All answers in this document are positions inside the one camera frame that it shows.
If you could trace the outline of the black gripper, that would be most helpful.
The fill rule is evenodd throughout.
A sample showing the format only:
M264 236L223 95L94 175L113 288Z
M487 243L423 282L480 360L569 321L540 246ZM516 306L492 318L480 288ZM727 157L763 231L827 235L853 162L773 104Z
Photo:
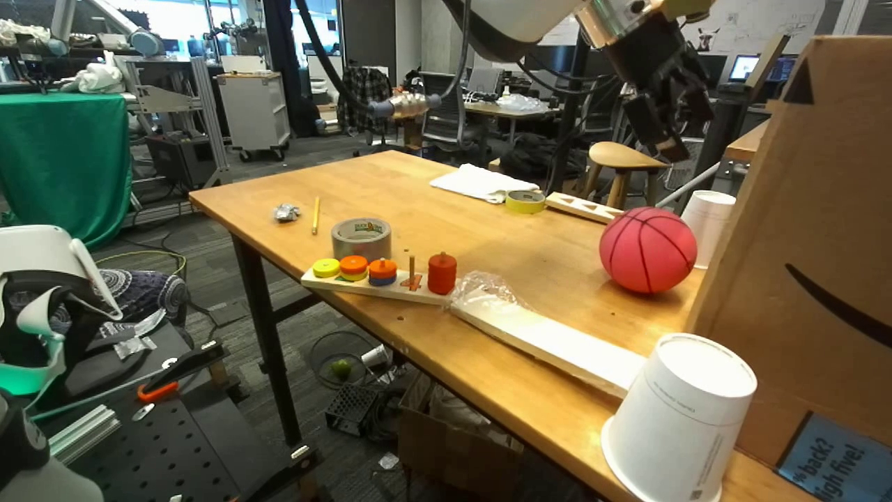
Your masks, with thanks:
M622 109L635 137L669 162L682 162L686 137L703 133L714 120L706 67L679 34L679 24L660 12L637 17L605 53L625 81Z

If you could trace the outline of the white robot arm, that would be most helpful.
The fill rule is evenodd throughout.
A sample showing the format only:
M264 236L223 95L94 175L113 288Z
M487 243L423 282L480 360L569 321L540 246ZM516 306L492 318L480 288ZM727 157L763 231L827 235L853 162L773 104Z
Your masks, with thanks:
M686 158L679 127L711 116L706 69L682 37L715 0L439 0L464 41L491 62L519 62L566 17L625 81L622 109L635 139Z

